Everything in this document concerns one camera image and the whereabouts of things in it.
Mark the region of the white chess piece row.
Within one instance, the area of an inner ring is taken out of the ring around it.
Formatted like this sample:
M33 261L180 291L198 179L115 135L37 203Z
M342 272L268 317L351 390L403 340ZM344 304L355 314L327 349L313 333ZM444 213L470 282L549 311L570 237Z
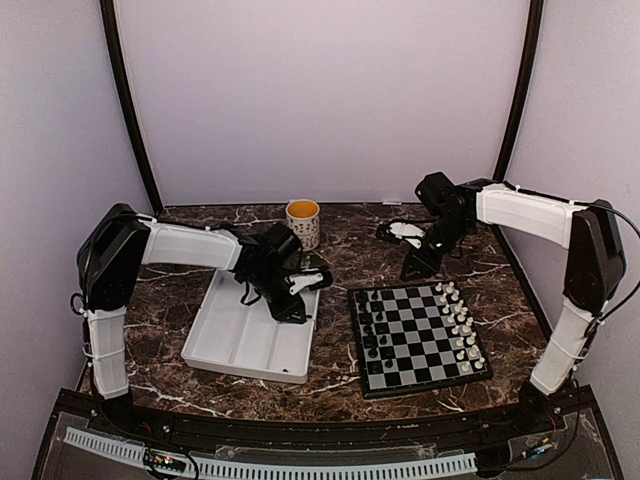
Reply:
M432 291L438 309L432 330L446 378L487 374L489 362L460 290L451 281L437 282Z

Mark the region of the white plastic tray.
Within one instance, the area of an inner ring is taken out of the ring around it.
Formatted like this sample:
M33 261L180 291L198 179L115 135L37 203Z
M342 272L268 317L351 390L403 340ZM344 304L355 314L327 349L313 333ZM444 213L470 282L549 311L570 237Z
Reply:
M275 321L265 300L240 303L244 287L227 271L217 271L206 292L181 352L187 365L240 377L303 384L320 293L303 290L307 322Z

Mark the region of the black frame post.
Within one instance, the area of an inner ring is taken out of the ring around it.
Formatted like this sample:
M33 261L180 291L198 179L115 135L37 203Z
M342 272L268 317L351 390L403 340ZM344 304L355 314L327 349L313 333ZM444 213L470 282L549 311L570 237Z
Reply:
M525 110L542 25L544 3L544 0L529 1L525 35L513 97L491 176L491 179L497 182L503 182L506 179Z
M164 210L160 192L154 178L151 163L145 148L138 122L133 96L126 73L126 65L116 18L116 5L111 0L100 0L102 24L107 44L112 76L114 79L121 112L143 187L151 210L159 214Z

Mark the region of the black front rail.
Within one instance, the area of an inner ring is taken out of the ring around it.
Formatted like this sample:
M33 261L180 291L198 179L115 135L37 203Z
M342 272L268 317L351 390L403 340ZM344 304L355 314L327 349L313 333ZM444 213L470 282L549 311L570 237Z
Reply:
M439 450L502 448L521 436L515 427L515 405L448 415L387 421L296 423L222 419L134 406L125 414L127 426L105 418L94 399L62 389L49 416L52 434L65 419L100 433L139 440L173 451L213 452L223 446L267 450L351 450L433 444Z

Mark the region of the left black frame post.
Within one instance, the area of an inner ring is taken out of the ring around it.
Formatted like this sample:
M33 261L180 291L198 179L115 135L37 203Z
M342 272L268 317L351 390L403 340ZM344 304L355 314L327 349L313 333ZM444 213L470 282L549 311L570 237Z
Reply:
M126 65L116 18L116 5L111 0L100 0L102 24L107 44L112 76L114 79L121 112L143 187L151 210L159 214L164 210L160 192L154 178L151 163L145 148L138 122L133 96L126 73Z

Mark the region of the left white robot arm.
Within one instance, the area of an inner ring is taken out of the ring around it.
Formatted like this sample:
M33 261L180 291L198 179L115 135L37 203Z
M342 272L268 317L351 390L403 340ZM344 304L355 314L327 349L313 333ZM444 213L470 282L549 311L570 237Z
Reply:
M303 384L308 378L318 297L287 261L300 249L294 232L276 223L264 234L232 227L193 228L160 223L116 204L81 247L77 264L86 356L101 417L120 436L141 427L129 391L124 320L138 270L172 264L211 269L214 276L184 343L192 368L266 381Z

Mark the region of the yellow patterned mug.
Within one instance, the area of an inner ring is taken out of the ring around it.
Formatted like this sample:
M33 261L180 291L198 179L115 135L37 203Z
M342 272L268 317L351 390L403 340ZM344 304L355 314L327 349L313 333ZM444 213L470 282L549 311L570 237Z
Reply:
M285 209L289 228L300 239L305 251L320 243L320 206L310 199L291 200Z

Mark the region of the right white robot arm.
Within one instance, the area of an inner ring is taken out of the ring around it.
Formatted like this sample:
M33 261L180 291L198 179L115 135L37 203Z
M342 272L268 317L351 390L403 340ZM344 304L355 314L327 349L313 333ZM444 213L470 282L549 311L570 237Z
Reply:
M406 276L435 275L443 257L479 223L524 232L566 250L562 311L529 379L546 396L557 392L583 360L626 273L617 224L621 213L603 200L573 201L487 179L455 185L442 172L425 176L415 193L434 224L423 230L394 221L387 228L394 240L411 247L402 271Z

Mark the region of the right black frame post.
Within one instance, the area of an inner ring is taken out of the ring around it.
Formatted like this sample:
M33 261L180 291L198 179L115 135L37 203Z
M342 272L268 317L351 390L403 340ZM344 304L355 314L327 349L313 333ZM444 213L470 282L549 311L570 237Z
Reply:
M529 1L525 35L513 97L491 176L491 179L497 182L503 182L506 179L525 110L542 25L544 3L544 0Z

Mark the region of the black white chess board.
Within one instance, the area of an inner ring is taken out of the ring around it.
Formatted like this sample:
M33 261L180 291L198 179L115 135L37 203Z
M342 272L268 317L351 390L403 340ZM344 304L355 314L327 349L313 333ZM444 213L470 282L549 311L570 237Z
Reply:
M357 347L363 396L388 398L462 385L493 377L489 372L462 378L446 378L432 327L436 307L432 288L420 285L351 289L347 301ZM378 355L368 355L376 348ZM381 372L372 374L377 365Z

